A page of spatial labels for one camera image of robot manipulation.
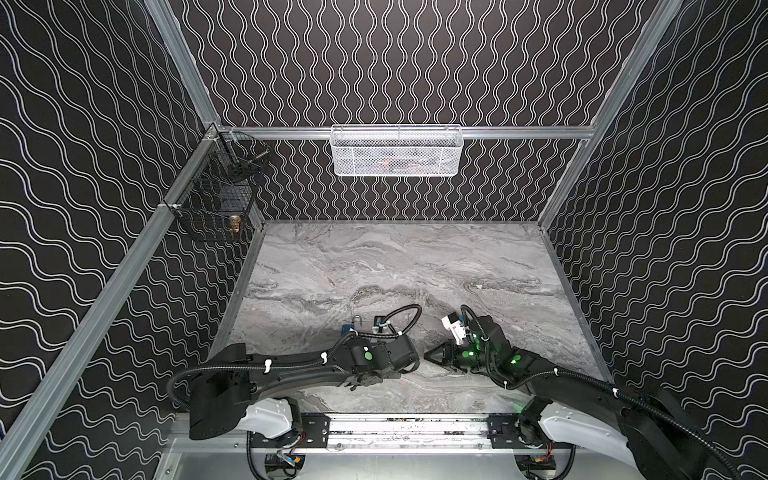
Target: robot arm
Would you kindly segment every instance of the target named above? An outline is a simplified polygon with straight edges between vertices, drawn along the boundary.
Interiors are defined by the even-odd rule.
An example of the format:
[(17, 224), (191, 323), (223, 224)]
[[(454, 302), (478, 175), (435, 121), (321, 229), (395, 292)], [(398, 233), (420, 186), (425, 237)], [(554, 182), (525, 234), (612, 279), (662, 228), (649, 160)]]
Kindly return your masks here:
[[(419, 367), (419, 354), (407, 333), (419, 320), (422, 307), (406, 305), (382, 318), (388, 322), (407, 310), (415, 310), (415, 314), (402, 331), (350, 330), (333, 347), (317, 352), (265, 356), (246, 354), (243, 343), (229, 345), (203, 365), (171, 377), (166, 385), (168, 396), (189, 410), (193, 440), (210, 439), (235, 428), (263, 433), (269, 439), (288, 435), (300, 430), (286, 420), (298, 416), (296, 407), (285, 399), (274, 399), (276, 396), (308, 386), (371, 386)], [(187, 377), (192, 378), (189, 399), (176, 388)]]
[(443, 319), (449, 340), (424, 358), (446, 369), (488, 376), (504, 389), (526, 386), (534, 396), (514, 429), (528, 445), (567, 442), (617, 458), (646, 478), (699, 479), (712, 457), (733, 478), (738, 471), (715, 449), (664, 389), (622, 389), (558, 367), (512, 346), (490, 316), (462, 306)]

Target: black cable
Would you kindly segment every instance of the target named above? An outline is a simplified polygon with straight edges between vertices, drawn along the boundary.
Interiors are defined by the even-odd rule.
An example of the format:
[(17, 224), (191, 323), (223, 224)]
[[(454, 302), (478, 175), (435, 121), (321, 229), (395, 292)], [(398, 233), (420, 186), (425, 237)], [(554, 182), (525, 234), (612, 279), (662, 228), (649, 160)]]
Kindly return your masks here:
[(482, 340), (488, 342), (488, 335), (485, 333), (485, 329), (483, 329), (482, 325), (480, 325), (480, 320), (478, 320), (478, 316), (475, 315), (475, 311), (469, 308), (469, 305), (462, 305), (459, 309), (461, 309), (464, 318), (469, 318), (475, 321), (475, 325), (478, 326), (480, 333), (482, 334)]
[(421, 365), (421, 363), (420, 363), (419, 359), (416, 359), (416, 361), (413, 363), (413, 366), (410, 369), (408, 369), (408, 370), (406, 370), (406, 369), (398, 370), (398, 373), (402, 373), (403, 375), (405, 375), (406, 373), (414, 373), (416, 370), (419, 369), (419, 365)]
[(568, 463), (565, 464), (563, 471), (558, 473), (552, 480), (563, 480), (566, 475), (571, 473), (571, 467), (574, 466), (574, 460), (576, 459), (576, 445), (571, 443), (571, 454), (568, 456)]
[(256, 480), (270, 480), (270, 478), (261, 476), (259, 471), (256, 470), (256, 466), (253, 463), (253, 453), (250, 451), (250, 436), (251, 432), (245, 433), (245, 459), (248, 462), (248, 469)]
[[(419, 317), (422, 315), (422, 306), (419, 305), (418, 303), (412, 303), (410, 305), (401, 306), (397, 310), (393, 310), (392, 312), (389, 312), (384, 316), (384, 321), (388, 322), (389, 319), (391, 319), (398, 313), (405, 312), (406, 310), (415, 310), (416, 313), (413, 315), (413, 318), (408, 323), (408, 325), (404, 329), (402, 329), (403, 335), (410, 332), (411, 329), (416, 325), (416, 322), (419, 321)], [(360, 332), (359, 335), (367, 339), (396, 339), (397, 337), (400, 336), (399, 333), (364, 333), (364, 332)]]

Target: brass padlock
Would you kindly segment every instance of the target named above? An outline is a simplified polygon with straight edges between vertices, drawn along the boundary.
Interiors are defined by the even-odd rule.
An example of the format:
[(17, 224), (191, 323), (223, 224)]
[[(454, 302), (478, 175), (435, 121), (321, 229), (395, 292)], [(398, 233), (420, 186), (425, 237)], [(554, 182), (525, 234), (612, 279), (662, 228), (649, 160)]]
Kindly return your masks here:
[(232, 230), (232, 233), (239, 233), (240, 232), (240, 223), (242, 223), (243, 218), (240, 215), (230, 215), (230, 229)]

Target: marble surface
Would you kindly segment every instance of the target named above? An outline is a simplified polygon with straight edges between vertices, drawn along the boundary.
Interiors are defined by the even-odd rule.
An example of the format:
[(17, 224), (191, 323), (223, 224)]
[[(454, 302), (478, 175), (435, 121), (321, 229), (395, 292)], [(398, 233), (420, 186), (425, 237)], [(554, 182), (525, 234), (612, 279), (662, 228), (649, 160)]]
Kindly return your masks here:
[[(271, 223), (230, 343), (290, 354), (331, 346), (353, 315), (408, 303), (424, 312), (409, 334), (422, 355), (451, 338), (440, 323), (466, 303), (490, 314), (513, 345), (600, 377), (534, 225), (500, 223)], [(392, 319), (401, 328), (410, 313)], [(315, 387), (291, 395), (321, 412), (516, 412), (523, 392), (430, 362), (355, 392)]]

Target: black wall with white wavy lines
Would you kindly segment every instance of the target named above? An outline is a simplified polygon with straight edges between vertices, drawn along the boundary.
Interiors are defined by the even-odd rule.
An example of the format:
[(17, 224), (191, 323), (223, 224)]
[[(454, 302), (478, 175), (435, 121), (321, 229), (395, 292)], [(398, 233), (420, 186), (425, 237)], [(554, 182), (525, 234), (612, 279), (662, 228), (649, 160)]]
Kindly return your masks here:
[(271, 220), (536, 221), (578, 145), (467, 141), (454, 177), (339, 177), (326, 141), (268, 143), (257, 203)]
[[(0, 52), (2, 437), (204, 126), (141, 0), (0, 0)], [(25, 478), (151, 478), (246, 251), (172, 226)]]
[(222, 122), (586, 125), (655, 0), (172, 0)]
[[(615, 379), (768, 478), (768, 2), (687, 0), (550, 237)], [(713, 470), (708, 478), (720, 478)]]
[(202, 126), (142, 2), (0, 1), (0, 434)]
[(205, 362), (251, 234), (211, 245), (172, 226), (23, 478), (152, 478), (175, 412), (165, 382)]

